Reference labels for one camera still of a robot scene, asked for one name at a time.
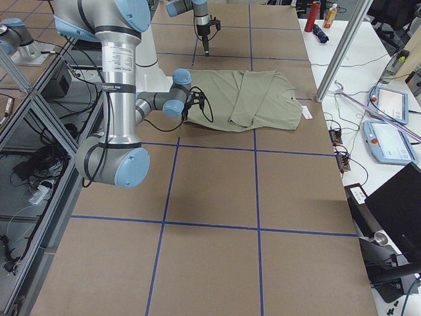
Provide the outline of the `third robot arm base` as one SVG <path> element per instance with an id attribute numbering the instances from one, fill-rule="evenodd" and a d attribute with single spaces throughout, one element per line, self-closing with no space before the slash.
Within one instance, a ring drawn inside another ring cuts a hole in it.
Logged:
<path id="1" fill-rule="evenodd" d="M 40 66 L 48 57 L 47 44 L 36 41 L 19 18 L 1 21 L 1 49 L 19 66 Z"/>

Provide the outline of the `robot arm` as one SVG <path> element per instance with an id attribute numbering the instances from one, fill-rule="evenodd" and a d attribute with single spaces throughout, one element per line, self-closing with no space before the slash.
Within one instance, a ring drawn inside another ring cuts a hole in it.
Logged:
<path id="1" fill-rule="evenodd" d="M 211 34 L 211 18 L 208 11 L 207 0 L 176 0 L 166 5 L 170 17 L 175 17 L 188 11 L 193 11 L 193 22 L 197 37 L 203 44 L 205 56 L 209 56 L 209 36 Z"/>
<path id="2" fill-rule="evenodd" d="M 191 75 L 179 68 L 169 81 L 155 64 L 146 1 L 55 1 L 54 8 L 59 33 L 99 42 L 102 50 L 104 130 L 82 142 L 76 168 L 89 181 L 136 187 L 150 165 L 137 125 L 151 111 L 180 117 L 191 99 Z"/>

